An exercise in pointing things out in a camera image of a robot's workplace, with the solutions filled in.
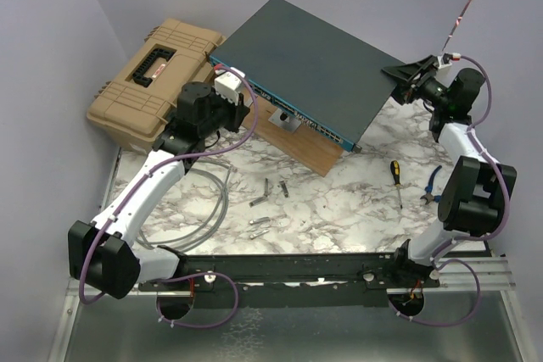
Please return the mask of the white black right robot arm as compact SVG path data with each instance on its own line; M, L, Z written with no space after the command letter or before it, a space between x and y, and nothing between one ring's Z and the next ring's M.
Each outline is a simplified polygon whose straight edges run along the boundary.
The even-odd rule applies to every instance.
M454 164L438 201L436 220L397 248L387 267L389 278L401 287L428 279L437 269L436 262L458 244L489 240L507 222L517 171L488 153L470 114L481 88L491 87L488 74L474 62L460 70L449 86L435 78L443 65L463 58L445 53L383 68L396 83L392 97L397 103L420 99L430 106L429 130Z

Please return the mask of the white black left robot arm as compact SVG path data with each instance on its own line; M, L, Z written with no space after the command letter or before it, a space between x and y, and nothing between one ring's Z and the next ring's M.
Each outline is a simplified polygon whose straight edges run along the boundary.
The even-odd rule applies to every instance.
M196 160L209 155L205 140L220 129L237 132L249 107L242 98L230 102L209 84L185 84L142 168L117 199L91 222L77 221L68 232L70 275L79 281L79 297L90 286L101 295L125 297L138 283L160 281L175 290L188 277L182 256L159 247L136 251L143 224L165 193L178 183Z

